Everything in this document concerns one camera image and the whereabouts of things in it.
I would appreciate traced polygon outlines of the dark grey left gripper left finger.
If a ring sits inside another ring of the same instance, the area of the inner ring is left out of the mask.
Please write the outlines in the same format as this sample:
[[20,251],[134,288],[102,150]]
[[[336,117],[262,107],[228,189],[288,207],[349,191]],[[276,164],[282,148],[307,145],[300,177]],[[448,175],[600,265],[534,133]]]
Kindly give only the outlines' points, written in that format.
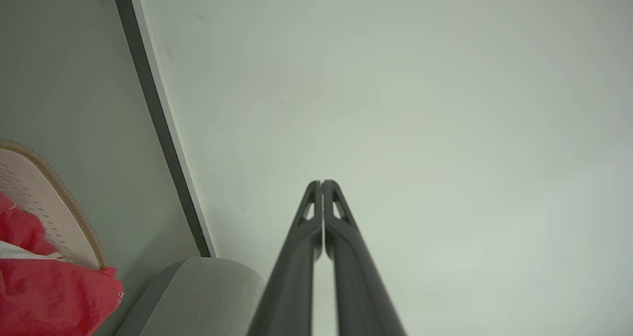
[[307,186],[251,320],[249,336],[310,336],[314,265],[323,248],[320,181]]

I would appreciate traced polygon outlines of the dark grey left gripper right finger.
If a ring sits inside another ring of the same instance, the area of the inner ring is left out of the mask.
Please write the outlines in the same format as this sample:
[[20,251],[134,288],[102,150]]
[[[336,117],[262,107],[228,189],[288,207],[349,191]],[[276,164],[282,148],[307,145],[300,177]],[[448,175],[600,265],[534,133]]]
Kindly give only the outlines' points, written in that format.
[[340,336],[404,336],[391,302],[341,187],[322,183],[324,245],[334,264]]

